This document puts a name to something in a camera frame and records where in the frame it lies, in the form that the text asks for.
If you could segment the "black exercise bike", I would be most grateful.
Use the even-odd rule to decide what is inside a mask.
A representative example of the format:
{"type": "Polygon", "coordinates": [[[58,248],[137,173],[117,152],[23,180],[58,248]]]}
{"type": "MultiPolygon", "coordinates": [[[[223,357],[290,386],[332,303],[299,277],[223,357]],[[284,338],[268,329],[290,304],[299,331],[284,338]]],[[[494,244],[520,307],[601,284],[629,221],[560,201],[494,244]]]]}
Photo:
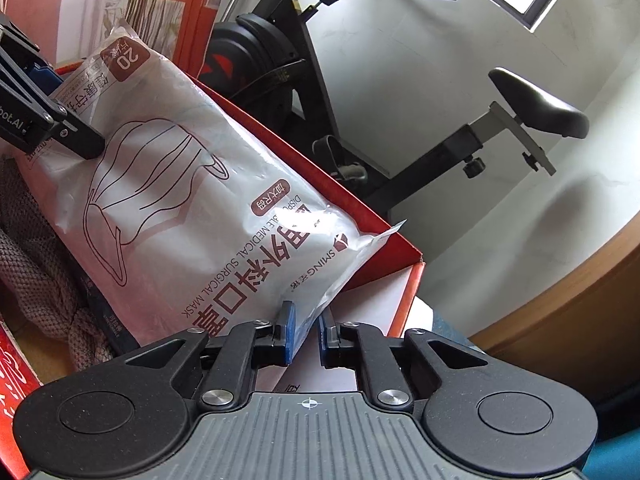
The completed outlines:
{"type": "Polygon", "coordinates": [[[387,214],[454,167],[469,178],[484,171],[480,150],[495,136],[511,133],[523,145],[533,170],[551,162],[533,139],[540,131],[582,139],[587,116],[533,82],[504,67],[488,72],[490,104],[475,120],[464,118],[474,91],[463,69],[471,45],[452,40],[442,52],[426,48],[411,60],[381,58],[378,38],[359,40],[337,32],[333,53],[318,58],[308,24],[320,6],[341,11],[341,0],[259,0],[255,9],[217,23],[210,35],[200,81],[227,98],[309,157],[370,209],[387,214]],[[336,55],[354,53],[344,63],[336,55]],[[459,127],[388,176],[374,160],[342,136],[337,112],[352,120],[365,144],[404,144],[424,133],[441,114],[459,127]]]}

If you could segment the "brown wooden cabinet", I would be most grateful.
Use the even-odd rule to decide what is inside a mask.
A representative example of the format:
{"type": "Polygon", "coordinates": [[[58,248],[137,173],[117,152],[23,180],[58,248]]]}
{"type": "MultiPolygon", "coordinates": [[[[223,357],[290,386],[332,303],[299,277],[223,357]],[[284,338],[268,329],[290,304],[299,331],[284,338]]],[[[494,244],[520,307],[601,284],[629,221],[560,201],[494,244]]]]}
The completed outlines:
{"type": "Polygon", "coordinates": [[[639,248],[602,247],[472,336],[491,356],[600,400],[639,380],[639,248]]]}

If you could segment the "blue fabric curtain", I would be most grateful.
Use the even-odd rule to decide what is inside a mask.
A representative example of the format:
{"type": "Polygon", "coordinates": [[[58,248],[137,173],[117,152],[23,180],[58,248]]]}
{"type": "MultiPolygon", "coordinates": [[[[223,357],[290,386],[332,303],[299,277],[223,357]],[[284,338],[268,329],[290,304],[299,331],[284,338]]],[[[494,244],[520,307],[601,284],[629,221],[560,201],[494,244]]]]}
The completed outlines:
{"type": "Polygon", "coordinates": [[[597,443],[582,472],[591,480],[639,480],[640,429],[597,443]]]}

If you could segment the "grey mesh fabric item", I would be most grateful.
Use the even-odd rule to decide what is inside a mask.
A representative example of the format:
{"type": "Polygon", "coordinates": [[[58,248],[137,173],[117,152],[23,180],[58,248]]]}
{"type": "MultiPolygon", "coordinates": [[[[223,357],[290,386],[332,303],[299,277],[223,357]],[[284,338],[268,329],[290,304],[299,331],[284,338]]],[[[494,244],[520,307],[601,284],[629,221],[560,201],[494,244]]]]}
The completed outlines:
{"type": "Polygon", "coordinates": [[[44,336],[64,342],[76,370],[114,358],[72,272],[72,258],[12,158],[1,159],[1,281],[44,336]]]}

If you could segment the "white surgical mask package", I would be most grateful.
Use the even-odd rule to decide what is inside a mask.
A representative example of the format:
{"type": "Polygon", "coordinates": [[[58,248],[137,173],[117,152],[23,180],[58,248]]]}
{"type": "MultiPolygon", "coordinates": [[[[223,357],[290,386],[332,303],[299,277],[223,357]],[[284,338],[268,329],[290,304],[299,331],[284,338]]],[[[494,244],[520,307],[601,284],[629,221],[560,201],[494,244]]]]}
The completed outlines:
{"type": "Polygon", "coordinates": [[[363,230],[173,62],[119,27],[56,92],[105,138],[18,160],[58,236],[138,344],[295,306],[303,341],[387,242],[363,230]]]}

